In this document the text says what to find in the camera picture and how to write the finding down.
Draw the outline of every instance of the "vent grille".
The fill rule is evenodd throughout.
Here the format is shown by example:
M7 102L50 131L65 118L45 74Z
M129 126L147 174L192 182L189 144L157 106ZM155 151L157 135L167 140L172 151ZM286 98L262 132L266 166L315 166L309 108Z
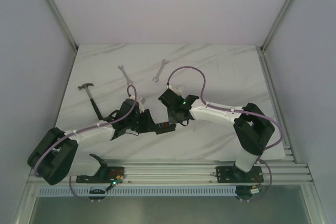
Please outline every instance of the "vent grille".
M78 196L90 196L93 189L106 187L73 186ZM236 196L235 186L119 186L104 196ZM67 186L41 186L39 197L72 196Z

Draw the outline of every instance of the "silver wrench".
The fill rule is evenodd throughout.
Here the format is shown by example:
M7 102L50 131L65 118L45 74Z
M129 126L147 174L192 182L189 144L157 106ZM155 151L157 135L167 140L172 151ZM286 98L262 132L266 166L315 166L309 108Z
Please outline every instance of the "silver wrench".
M155 81L155 82L158 82L158 81L159 81L160 74L161 74L161 72L162 72L164 66L165 66L168 62L169 62L169 61L166 60L166 59L163 59L163 60L162 60L161 67L160 67L159 71L157 72L156 76L153 78L153 81Z
M121 70L121 72L124 74L126 80L127 80L127 85L132 85L133 81L128 77L128 75L126 74L125 70L124 70L124 65L118 66L118 68Z

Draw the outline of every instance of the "marble surface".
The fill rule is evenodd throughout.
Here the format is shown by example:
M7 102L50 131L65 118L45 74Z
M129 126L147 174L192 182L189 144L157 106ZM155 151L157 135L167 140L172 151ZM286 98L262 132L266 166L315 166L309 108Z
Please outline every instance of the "marble surface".
M152 81L162 59L169 60L159 82ZM205 100L232 106L257 104L275 118L255 46L252 45L142 45L103 44L81 45L76 57L57 127L62 130L80 129L97 123L83 83L90 87L103 116L119 109L127 98L127 82L118 65L124 65L133 80L138 95L146 98L155 123L167 121L166 107L158 97L166 89L170 73L180 66L200 68L207 80ZM177 72L171 84L183 89L185 95L199 95L202 76L194 70ZM276 130L270 143L279 139ZM188 127L178 125L175 132L140 136L125 134L113 141L101 143L86 151L108 159L205 159L234 161L241 149L233 127L206 121L190 121ZM267 150L264 159L283 159L282 144Z

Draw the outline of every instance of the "robotic arm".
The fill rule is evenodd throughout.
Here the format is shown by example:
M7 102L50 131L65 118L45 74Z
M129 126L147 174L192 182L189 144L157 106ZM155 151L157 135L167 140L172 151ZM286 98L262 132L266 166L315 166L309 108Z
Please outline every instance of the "robotic arm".
M105 120L113 122L124 117L131 110L135 99L134 96L130 96L123 102L119 110L111 113ZM124 119L112 125L97 127L91 131L78 134L76 131L63 132L58 128L49 130L30 155L28 165L34 168L43 153L55 144L59 138L74 133L45 156L37 168L38 174L50 185L57 184L66 176L86 175L96 177L99 181L99 177L104 174L104 168L107 165L97 155L88 155L85 152L87 147L113 140L125 134L126 130L133 130L139 134L147 132L163 134L175 131L178 123L186 126L183 124L185 121L188 124L189 120L205 120L225 126L233 125L243 148L230 176L244 182L246 174L250 172L255 161L263 153L275 130L269 121L256 116L233 113L232 107L215 103L204 104L195 95L188 95L184 99L175 93L171 86L159 97L159 100L167 107L168 122L155 124L150 111L144 110L141 101L137 100L133 110ZM231 112L210 108L209 105L211 104L230 109ZM260 109L252 103L243 108L235 108L262 114Z

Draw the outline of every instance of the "black bracket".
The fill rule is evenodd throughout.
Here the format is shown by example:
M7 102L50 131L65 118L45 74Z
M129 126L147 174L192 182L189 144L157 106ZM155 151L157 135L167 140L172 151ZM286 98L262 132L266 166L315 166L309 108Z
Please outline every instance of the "black bracket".
M89 194L105 194L106 191L102 190L102 189L93 189L90 190ZM91 200L102 200L105 199L105 196L89 196L89 199Z
M95 154L90 154L100 163L100 168L93 176L80 175L77 176L76 182L79 184L109 184L117 180L117 176L124 175L124 167L122 166L107 166L107 163Z
M248 173L239 172L235 166L217 166L214 176L220 184L264 182L260 166L253 166Z
M248 103L243 110L263 115L260 108L253 103ZM243 149L255 156L263 154L275 130L270 121L248 114L241 114L236 118L233 128Z

